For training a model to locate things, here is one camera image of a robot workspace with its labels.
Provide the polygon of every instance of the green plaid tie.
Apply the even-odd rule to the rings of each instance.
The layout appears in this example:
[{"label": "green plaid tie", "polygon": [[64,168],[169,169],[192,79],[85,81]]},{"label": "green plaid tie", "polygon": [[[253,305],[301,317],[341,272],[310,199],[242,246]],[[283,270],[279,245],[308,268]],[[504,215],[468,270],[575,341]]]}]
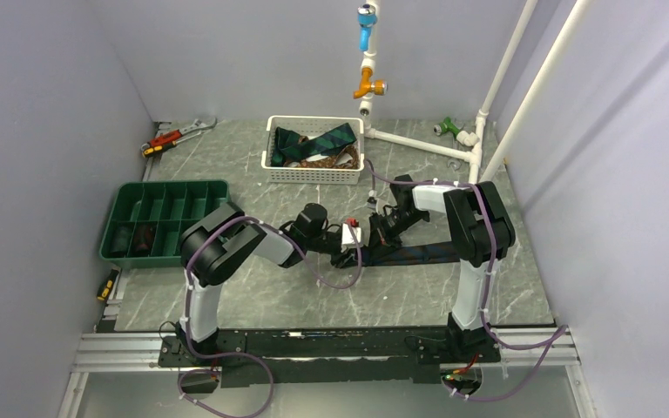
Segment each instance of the green plaid tie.
[{"label": "green plaid tie", "polygon": [[288,129],[275,128],[271,166],[282,167],[286,161],[299,162],[313,155],[335,155],[356,141],[349,124],[342,124],[318,138],[299,142],[301,135]]}]

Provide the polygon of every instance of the blue faucet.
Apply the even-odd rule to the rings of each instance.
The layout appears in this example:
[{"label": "blue faucet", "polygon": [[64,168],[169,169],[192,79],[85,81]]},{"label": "blue faucet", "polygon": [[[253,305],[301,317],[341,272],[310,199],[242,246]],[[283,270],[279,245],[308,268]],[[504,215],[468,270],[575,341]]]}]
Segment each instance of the blue faucet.
[{"label": "blue faucet", "polygon": [[360,24],[360,51],[368,50],[370,31],[377,22],[375,7],[372,4],[364,4],[358,8],[358,23]]}]

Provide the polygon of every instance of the basket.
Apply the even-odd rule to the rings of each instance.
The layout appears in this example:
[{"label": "basket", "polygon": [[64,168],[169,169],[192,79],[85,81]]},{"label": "basket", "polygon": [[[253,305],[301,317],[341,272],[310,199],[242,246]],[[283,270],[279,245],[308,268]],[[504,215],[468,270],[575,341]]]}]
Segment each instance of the basket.
[{"label": "basket", "polygon": [[[270,158],[273,155],[275,128],[281,127],[310,138],[316,138],[342,124],[350,124],[357,137],[358,153],[360,154],[360,164],[357,169],[272,167],[270,165]],[[267,181],[270,182],[356,185],[365,166],[365,141],[363,141],[363,123],[360,118],[271,116],[267,120],[266,136],[267,151],[263,152],[260,165],[267,171]]]}]

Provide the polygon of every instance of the orange valve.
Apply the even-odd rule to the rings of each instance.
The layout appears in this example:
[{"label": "orange valve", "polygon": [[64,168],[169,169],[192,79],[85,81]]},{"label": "orange valve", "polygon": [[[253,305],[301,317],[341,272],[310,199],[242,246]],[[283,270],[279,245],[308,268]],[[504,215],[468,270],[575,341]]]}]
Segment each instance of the orange valve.
[{"label": "orange valve", "polygon": [[362,67],[360,87],[358,91],[353,91],[353,98],[362,98],[368,93],[375,93],[378,96],[383,96],[386,93],[386,82],[383,80],[371,82],[371,77],[373,77],[373,69],[370,67]]}]

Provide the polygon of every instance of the wall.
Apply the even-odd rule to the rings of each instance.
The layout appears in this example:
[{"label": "wall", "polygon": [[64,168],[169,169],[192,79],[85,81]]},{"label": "wall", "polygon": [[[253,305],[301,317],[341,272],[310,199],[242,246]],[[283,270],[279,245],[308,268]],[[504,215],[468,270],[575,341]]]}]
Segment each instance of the wall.
[{"label": "wall", "polygon": [[152,122],[83,0],[0,1],[0,417],[55,416]]},{"label": "wall", "polygon": [[601,416],[669,416],[669,2],[593,3],[518,135],[512,183]]},{"label": "wall", "polygon": [[[539,2],[530,40],[558,1]],[[90,2],[154,120],[357,113],[362,1]],[[383,0],[375,74],[389,91],[374,116],[475,117],[523,5]],[[532,50],[530,42],[517,61]]]}]

